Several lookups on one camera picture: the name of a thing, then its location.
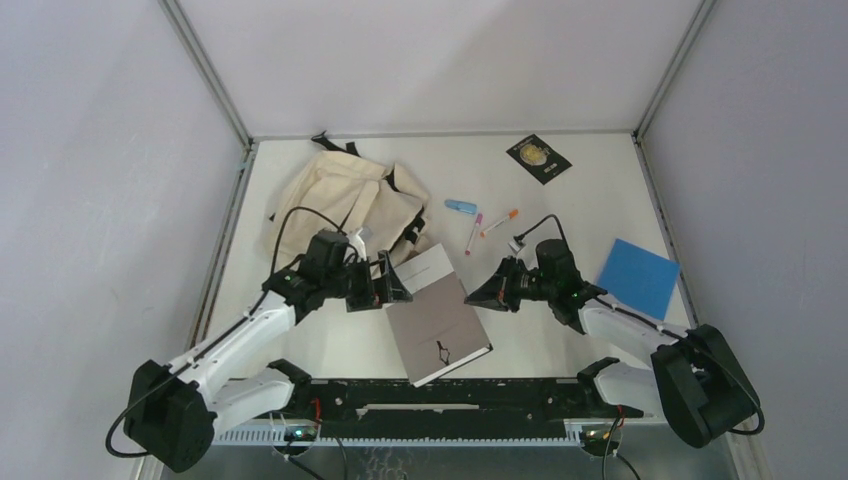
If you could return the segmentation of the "grey and white book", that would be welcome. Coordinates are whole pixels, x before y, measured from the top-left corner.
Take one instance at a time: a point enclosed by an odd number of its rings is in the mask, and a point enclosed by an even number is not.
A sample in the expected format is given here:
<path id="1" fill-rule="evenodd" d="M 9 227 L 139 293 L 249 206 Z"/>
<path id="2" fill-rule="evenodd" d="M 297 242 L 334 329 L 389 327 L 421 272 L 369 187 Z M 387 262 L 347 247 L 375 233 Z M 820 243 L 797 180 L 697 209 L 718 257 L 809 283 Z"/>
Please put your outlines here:
<path id="1" fill-rule="evenodd" d="M 422 387 L 488 354 L 493 345 L 441 244 L 396 267 L 412 300 L 386 309 L 412 386 Z"/>

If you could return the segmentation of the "beige canvas student bag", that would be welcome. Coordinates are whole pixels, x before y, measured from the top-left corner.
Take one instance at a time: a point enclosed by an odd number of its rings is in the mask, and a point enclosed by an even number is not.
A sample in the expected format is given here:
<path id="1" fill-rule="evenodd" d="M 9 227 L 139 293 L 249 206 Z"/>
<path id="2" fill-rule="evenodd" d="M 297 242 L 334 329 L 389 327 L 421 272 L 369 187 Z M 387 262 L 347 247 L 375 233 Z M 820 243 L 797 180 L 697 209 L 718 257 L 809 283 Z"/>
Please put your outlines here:
<path id="1" fill-rule="evenodd" d="M 345 233 L 369 229 L 366 253 L 386 250 L 394 265 L 431 246 L 430 195 L 404 165 L 364 159 L 353 142 L 341 147 L 324 134 L 311 141 L 322 151 L 284 188 L 266 241 L 273 267 L 305 252 L 319 230 L 336 226 Z"/>

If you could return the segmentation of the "blue notebook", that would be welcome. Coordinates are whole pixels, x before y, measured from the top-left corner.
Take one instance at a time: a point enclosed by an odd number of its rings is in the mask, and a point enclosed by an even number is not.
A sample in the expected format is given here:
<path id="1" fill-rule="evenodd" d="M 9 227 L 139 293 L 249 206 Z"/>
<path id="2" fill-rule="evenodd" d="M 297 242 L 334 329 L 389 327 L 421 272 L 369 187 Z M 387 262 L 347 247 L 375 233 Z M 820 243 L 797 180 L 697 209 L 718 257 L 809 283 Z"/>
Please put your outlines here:
<path id="1" fill-rule="evenodd" d="M 664 320 L 680 265 L 622 239 L 616 239 L 597 284 L 626 306 Z"/>

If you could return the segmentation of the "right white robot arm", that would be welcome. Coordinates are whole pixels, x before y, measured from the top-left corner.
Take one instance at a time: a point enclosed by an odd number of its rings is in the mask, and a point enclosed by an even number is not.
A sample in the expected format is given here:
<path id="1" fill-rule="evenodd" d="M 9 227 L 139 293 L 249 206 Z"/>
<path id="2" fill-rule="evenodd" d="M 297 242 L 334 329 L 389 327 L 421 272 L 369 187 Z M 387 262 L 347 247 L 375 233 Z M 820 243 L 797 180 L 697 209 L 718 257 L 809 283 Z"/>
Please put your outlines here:
<path id="1" fill-rule="evenodd" d="M 512 312 L 541 301 L 577 333 L 604 340 L 642 362 L 634 367 L 605 357 L 581 370 L 579 406 L 592 416 L 626 407 L 664 420 L 686 444 L 702 448 L 731 433 L 755 436 L 765 415 L 752 383 L 723 334 L 711 325 L 680 330 L 620 307 L 607 290 L 582 278 L 566 241 L 536 247 L 538 264 L 502 259 L 495 273 L 468 294 L 474 307 Z"/>

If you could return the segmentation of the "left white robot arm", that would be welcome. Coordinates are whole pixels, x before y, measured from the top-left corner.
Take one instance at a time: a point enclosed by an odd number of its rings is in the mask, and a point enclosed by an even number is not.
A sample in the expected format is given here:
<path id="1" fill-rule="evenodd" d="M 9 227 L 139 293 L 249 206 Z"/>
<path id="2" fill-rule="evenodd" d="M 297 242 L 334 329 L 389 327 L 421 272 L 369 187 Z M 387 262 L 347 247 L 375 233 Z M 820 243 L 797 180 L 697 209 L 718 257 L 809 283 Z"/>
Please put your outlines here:
<path id="1" fill-rule="evenodd" d="M 198 463 L 217 436 L 274 410 L 290 417 L 311 407 L 311 388 L 281 361 L 250 378 L 235 376 L 271 341 L 328 299 L 347 312 L 411 301 L 387 251 L 370 260 L 350 235 L 321 230 L 307 250 L 271 272 L 257 301 L 217 336 L 169 362 L 148 360 L 134 372 L 128 405 L 114 427 L 174 472 Z"/>

